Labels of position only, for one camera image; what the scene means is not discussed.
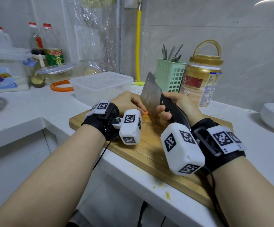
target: kitchen counter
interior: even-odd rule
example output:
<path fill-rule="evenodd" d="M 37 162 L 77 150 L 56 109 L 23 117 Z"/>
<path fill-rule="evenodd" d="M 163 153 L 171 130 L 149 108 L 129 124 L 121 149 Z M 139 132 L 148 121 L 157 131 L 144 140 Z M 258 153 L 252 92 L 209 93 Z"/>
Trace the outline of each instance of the kitchen counter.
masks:
<path fill-rule="evenodd" d="M 132 86 L 131 91 L 141 94 L 142 86 Z M 74 92 L 54 92 L 49 86 L 0 93 L 0 147 L 44 128 L 66 140 L 74 133 L 69 118 L 90 108 L 76 100 Z M 248 148 L 247 158 L 274 185 L 274 132 L 263 124 L 260 114 L 214 101 L 200 110 L 233 123 L 235 134 Z M 106 151 L 101 161 L 113 178 L 176 224 L 221 226 L 213 211 L 115 153 Z"/>

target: black cable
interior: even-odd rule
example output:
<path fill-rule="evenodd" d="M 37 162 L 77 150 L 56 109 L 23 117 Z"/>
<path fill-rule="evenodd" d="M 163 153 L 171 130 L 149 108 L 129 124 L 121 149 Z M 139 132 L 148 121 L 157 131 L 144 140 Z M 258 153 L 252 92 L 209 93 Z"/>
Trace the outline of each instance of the black cable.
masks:
<path fill-rule="evenodd" d="M 163 223 L 164 223 L 164 221 L 165 221 L 165 218 L 166 218 L 166 216 L 164 216 L 164 219 L 163 219 L 163 221 L 162 221 L 160 227 L 162 227 L 162 225 L 163 225 Z"/>
<path fill-rule="evenodd" d="M 229 225 L 227 224 L 226 221 L 224 221 L 221 213 L 219 212 L 219 210 L 217 209 L 217 203 L 218 203 L 218 199 L 217 199 L 217 196 L 216 196 L 216 193 L 215 193 L 215 189 L 216 189 L 216 182 L 215 182 L 215 178 L 213 176 L 213 173 L 210 171 L 210 169 L 208 169 L 206 166 L 203 166 L 202 168 L 204 168 L 211 176 L 212 178 L 212 189 L 213 189 L 213 205 L 214 205 L 214 208 L 215 208 L 215 211 L 217 213 L 217 216 L 219 217 L 220 221 L 222 222 L 222 224 L 225 226 L 225 227 L 229 227 Z"/>
<path fill-rule="evenodd" d="M 137 227 L 141 227 L 141 220 L 142 220 L 142 215 L 146 209 L 146 207 L 148 206 L 147 202 L 146 201 L 143 201 L 142 203 L 142 206 L 141 206 L 141 209 L 140 209 L 140 214 L 139 214 L 139 219 L 138 219 L 138 224 L 137 224 Z"/>
<path fill-rule="evenodd" d="M 100 157 L 99 157 L 99 159 L 98 159 L 97 163 L 95 164 L 95 166 L 94 166 L 93 170 L 95 169 L 95 167 L 97 166 L 97 164 L 98 164 L 98 163 L 99 163 L 99 161 L 101 160 L 101 158 L 102 158 L 103 154 L 105 153 L 106 149 L 109 147 L 109 145 L 111 144 L 111 142 L 112 142 L 112 141 L 110 141 L 110 142 L 109 142 L 109 144 L 106 146 L 106 148 L 104 149 L 104 151 L 103 151 L 103 152 L 102 152 L 102 154 L 100 155 Z"/>

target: wooden cutting board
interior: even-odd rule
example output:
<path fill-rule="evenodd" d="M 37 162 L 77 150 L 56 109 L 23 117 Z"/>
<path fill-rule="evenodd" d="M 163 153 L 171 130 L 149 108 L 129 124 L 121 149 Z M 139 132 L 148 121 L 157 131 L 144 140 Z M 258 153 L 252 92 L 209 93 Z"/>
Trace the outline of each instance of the wooden cutting board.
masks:
<path fill-rule="evenodd" d="M 86 113 L 87 112 L 83 112 L 70 118 L 70 127 L 77 130 L 82 124 Z M 207 117 L 222 126 L 229 127 L 233 131 L 231 122 L 211 116 Z M 155 124 L 152 123 L 148 115 L 142 116 L 142 119 L 143 124 L 139 144 L 125 145 L 119 139 L 110 144 L 109 150 L 213 210 L 214 207 L 210 198 L 211 187 L 208 185 L 205 176 L 200 172 L 186 177 L 173 174 L 168 167 L 160 140 L 160 135 L 165 129 L 165 126 L 163 126 L 159 120 Z"/>

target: black knife handle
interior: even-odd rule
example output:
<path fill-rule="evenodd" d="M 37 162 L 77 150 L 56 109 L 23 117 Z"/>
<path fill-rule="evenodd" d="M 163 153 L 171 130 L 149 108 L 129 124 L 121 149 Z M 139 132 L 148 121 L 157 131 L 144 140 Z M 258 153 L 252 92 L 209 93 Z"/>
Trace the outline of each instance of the black knife handle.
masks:
<path fill-rule="evenodd" d="M 189 130 L 191 129 L 190 122 L 188 121 L 186 115 L 179 107 L 177 107 L 176 104 L 174 104 L 174 102 L 171 99 L 168 99 L 164 97 L 164 95 L 161 95 L 160 105 L 164 105 L 165 111 L 170 112 L 172 114 L 172 122 L 183 124 Z"/>

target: person's left hand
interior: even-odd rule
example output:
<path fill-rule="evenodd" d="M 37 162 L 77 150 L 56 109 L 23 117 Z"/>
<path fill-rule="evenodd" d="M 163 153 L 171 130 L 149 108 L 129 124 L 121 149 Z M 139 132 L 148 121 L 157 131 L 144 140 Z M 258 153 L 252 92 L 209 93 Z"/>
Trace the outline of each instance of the person's left hand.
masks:
<path fill-rule="evenodd" d="M 115 99 L 111 100 L 111 103 L 114 103 L 118 107 L 120 115 L 123 115 L 129 109 L 138 109 L 142 115 L 146 111 L 141 99 L 129 91 L 118 95 Z"/>

